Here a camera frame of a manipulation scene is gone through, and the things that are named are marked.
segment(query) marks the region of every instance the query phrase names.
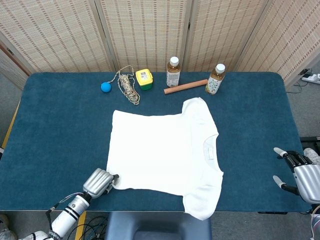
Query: power strip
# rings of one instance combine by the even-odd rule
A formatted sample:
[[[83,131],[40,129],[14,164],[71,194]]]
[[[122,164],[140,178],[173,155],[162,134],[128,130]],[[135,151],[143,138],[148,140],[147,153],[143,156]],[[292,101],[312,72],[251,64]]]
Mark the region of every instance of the power strip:
[[[301,80],[306,81],[306,82],[310,82],[310,83],[314,83],[314,84],[320,84],[320,78],[319,78],[320,74],[305,74],[303,75],[303,77],[301,78]]]

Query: plastic bottle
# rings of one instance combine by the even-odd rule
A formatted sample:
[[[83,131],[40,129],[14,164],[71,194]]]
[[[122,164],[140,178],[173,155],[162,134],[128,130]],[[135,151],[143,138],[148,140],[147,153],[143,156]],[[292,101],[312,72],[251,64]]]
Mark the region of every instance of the plastic bottle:
[[[179,58],[176,56],[171,57],[166,68],[166,84],[168,87],[178,86],[180,71]]]
[[[226,66],[224,64],[219,63],[215,69],[210,74],[210,77],[208,79],[208,83],[205,86],[205,91],[209,94],[216,94],[222,80],[224,79],[226,75]]]

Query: yellow container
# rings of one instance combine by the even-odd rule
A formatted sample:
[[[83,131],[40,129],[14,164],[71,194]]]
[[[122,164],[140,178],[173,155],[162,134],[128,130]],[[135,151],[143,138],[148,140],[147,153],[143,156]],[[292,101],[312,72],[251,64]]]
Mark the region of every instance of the yellow container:
[[[149,69],[142,69],[135,72],[135,77],[141,90],[149,90],[152,87],[153,77]]]

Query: gray floor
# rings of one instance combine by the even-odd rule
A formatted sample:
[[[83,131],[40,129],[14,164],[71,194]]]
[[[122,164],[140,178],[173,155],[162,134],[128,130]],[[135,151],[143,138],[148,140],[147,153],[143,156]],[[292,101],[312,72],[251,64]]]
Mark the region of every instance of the gray floor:
[[[313,68],[320,73],[320,63]],[[0,143],[7,131],[11,117],[20,98],[20,91],[10,82],[0,78]],[[288,91],[297,91],[296,87]],[[309,83],[299,94],[288,93],[299,135],[320,136],[320,85]],[[48,231],[48,222],[43,211],[7,212],[10,228],[19,238],[35,231]],[[105,212],[89,212],[87,220],[106,216]],[[259,214],[256,212],[216,212],[211,217],[214,240],[308,240],[311,236],[310,215],[288,213],[286,215]]]
[[[0,147],[5,139],[22,91],[0,73]]]

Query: bottle label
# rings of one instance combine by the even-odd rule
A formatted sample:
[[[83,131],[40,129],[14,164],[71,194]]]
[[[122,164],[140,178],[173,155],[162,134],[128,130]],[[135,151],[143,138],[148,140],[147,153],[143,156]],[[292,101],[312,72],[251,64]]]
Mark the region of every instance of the bottle label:
[[[218,88],[220,87],[221,82],[222,82],[222,80],[218,81],[218,80],[212,78],[211,76],[209,76],[208,83],[205,86],[205,90],[208,93],[215,94],[218,91]]]
[[[166,84],[168,87],[175,87],[179,84],[180,72],[166,71]]]

